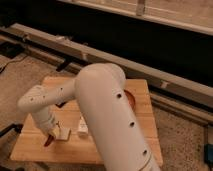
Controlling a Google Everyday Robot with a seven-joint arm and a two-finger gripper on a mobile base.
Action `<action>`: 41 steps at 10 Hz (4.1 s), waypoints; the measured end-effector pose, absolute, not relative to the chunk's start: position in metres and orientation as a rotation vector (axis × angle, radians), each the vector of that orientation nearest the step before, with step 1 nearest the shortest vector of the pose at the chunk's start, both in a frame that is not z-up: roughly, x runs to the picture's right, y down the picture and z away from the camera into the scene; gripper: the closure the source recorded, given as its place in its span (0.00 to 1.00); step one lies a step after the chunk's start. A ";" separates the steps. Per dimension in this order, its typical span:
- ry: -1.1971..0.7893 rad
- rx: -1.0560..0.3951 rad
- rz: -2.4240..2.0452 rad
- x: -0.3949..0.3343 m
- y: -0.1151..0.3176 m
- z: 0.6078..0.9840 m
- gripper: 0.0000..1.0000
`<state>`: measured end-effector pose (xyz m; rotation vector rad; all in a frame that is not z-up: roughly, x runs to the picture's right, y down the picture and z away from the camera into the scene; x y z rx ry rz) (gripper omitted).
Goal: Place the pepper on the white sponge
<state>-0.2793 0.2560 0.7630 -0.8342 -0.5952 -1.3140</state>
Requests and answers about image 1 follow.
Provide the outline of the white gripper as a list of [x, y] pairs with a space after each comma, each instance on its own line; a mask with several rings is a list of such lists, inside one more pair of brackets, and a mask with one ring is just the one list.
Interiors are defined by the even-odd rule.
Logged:
[[45, 136], [51, 135], [54, 138], [57, 137], [59, 134], [57, 119], [49, 107], [45, 107], [37, 112], [34, 112], [32, 114], [32, 118], [36, 127], [40, 129]]

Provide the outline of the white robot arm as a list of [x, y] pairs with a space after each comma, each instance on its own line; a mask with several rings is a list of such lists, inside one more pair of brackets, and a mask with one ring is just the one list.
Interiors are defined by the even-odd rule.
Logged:
[[60, 130], [49, 107], [76, 100], [107, 171], [161, 171], [125, 94], [126, 76], [112, 63], [90, 64], [47, 90], [29, 89], [18, 101], [43, 134]]

